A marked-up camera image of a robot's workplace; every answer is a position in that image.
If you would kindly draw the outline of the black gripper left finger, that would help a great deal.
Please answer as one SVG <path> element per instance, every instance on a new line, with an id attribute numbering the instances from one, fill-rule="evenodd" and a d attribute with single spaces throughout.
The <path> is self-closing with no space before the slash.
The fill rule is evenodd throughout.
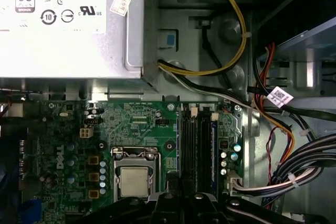
<path id="1" fill-rule="evenodd" d="M 179 223 L 180 178 L 177 171 L 166 174 L 166 190 L 148 200 L 127 197 L 83 218 L 84 223 Z"/>

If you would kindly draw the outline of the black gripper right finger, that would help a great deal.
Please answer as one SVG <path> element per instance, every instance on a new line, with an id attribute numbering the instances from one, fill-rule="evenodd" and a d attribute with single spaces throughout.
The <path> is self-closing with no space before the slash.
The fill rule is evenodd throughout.
<path id="1" fill-rule="evenodd" d="M 298 223 L 244 199 L 217 202 L 213 195 L 197 192 L 189 176 L 182 177 L 182 195 L 186 223 Z"/>

